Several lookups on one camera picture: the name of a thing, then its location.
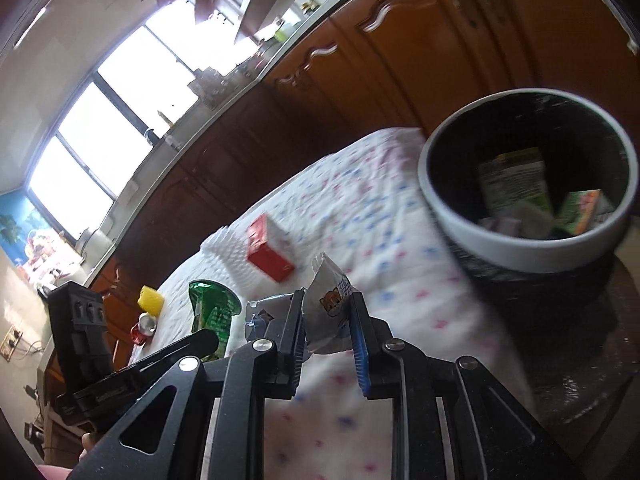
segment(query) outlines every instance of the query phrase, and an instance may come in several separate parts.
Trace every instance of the green container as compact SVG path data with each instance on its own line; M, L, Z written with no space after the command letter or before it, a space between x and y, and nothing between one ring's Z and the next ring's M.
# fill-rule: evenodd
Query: green container
M242 305L234 292L211 280L196 280L189 283L189 299L193 307L193 325L191 332L201 328L213 330L218 339L218 349L207 360L222 359L225 356L226 343L229 341L231 316L240 314Z

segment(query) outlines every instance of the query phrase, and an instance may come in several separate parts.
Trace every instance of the ceiling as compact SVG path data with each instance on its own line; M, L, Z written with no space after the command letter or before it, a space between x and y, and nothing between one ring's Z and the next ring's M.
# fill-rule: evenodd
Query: ceiling
M20 46L5 49L0 61L0 194L24 184L78 86L156 8L156 0L49 0Z

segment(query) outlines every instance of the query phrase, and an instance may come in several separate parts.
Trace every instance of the cartoon animal face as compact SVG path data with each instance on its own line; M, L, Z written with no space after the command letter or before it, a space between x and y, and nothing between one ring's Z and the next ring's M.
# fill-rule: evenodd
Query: cartoon animal face
M338 287L334 290L330 290L324 295L324 298L320 299L320 304L324 307L329 317L335 317L340 314L340 292Z

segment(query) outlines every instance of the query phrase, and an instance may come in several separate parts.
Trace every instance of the white paper packet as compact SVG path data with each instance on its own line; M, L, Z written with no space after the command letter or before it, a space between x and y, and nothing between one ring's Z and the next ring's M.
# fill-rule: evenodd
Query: white paper packet
M307 348L314 354L350 350L349 321L342 308L355 289L326 253L313 259L312 269L316 275L302 300Z

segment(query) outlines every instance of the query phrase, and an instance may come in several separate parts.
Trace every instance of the silver screw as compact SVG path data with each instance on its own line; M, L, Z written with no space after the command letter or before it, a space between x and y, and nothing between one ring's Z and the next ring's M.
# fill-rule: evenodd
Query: silver screw
M465 370L475 370L478 368L478 360L469 355L463 355L458 359L458 364L460 365L460 368L464 368Z
M273 343L268 339L256 339L253 344L254 350L257 350L258 352L266 352L267 350L271 350L272 346Z
M178 366L183 372L191 372L198 367L198 360L195 357L185 357Z
M387 350L391 350L392 352L399 352L404 348L404 341L397 337L392 337L385 341L385 347Z

